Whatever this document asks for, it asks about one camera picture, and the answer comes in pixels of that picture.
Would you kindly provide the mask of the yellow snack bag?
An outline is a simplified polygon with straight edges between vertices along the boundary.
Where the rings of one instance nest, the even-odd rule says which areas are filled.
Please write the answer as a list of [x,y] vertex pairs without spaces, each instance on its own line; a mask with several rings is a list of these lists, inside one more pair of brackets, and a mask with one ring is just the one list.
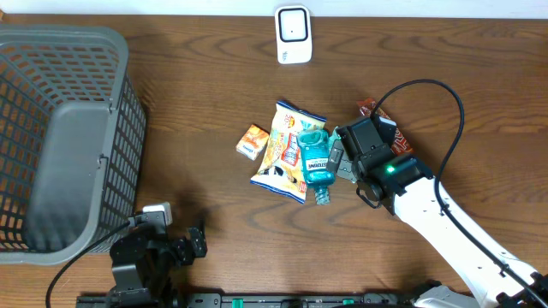
[[278,101],[263,160],[250,183],[304,204],[307,184],[302,173],[298,135],[309,129],[321,129],[325,122],[323,116]]

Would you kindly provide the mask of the small orange snack packet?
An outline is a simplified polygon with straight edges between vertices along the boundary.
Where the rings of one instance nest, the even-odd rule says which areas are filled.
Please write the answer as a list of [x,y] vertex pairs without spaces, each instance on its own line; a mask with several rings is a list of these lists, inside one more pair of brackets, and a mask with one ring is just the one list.
[[236,144],[236,151],[245,157],[255,160],[265,148],[269,134],[262,128],[252,124]]

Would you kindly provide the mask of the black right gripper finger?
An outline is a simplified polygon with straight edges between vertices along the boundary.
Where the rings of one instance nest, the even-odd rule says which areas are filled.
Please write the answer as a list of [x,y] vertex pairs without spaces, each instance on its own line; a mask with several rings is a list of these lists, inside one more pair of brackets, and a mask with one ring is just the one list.
[[334,174],[338,174],[346,170],[346,165],[343,160],[345,150],[340,139],[336,139],[331,147],[330,155],[326,168]]
[[339,163],[337,176],[352,183],[357,182],[354,171],[352,170],[352,163],[350,161],[342,160]]

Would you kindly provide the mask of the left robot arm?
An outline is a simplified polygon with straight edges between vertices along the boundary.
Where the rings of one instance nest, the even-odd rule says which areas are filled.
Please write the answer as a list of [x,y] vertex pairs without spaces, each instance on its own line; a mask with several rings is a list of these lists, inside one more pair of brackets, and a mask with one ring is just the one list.
[[143,212],[129,219],[129,234],[110,248],[116,285],[109,307],[185,307],[187,301],[170,279],[172,270],[207,254],[204,223],[188,228],[188,236],[170,239],[162,211]]

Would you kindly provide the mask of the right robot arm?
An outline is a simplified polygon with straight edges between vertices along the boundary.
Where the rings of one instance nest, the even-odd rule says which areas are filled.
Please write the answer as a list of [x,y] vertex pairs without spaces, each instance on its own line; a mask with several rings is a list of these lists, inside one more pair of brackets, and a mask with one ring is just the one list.
[[371,207],[385,207],[419,233],[465,282],[470,295],[444,285],[411,299],[415,307],[545,307],[547,278],[498,244],[444,190],[415,156],[386,145],[349,157],[335,141],[329,170],[357,184]]

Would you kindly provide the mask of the red brown chocolate bar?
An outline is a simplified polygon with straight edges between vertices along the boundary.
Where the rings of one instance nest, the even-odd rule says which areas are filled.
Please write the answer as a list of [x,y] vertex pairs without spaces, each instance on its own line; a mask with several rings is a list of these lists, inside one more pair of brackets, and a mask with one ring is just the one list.
[[[358,101],[356,104],[363,116],[371,116],[373,109],[377,106],[377,102],[373,98],[366,98],[365,100]],[[376,114],[384,119],[384,123],[389,122],[390,124],[394,124],[394,121],[382,109],[378,109]],[[398,156],[414,151],[398,127],[394,128],[394,138],[390,147]]]

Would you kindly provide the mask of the teal mouthwash bottle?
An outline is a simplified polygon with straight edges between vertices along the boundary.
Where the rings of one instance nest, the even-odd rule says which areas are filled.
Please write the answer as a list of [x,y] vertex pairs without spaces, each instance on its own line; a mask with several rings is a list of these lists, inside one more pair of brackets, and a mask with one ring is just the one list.
[[329,134],[324,129],[305,130],[298,134],[297,143],[307,187],[314,190],[317,205],[327,205],[331,201],[329,186],[336,180],[335,174],[327,169]]

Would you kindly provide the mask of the teal wet wipes pack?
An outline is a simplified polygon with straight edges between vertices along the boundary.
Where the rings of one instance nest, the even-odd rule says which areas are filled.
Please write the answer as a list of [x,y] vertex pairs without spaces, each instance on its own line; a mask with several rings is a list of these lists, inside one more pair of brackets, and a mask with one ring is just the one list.
[[332,147],[333,147],[333,145],[334,145],[334,143],[335,143],[337,140],[340,139],[340,136],[339,136],[339,134],[338,134],[338,132],[337,132],[337,129],[338,129],[338,128],[339,128],[339,126],[335,126],[335,127],[333,128],[332,134],[331,134],[331,136],[330,136],[329,139],[328,139],[329,150],[331,150]]

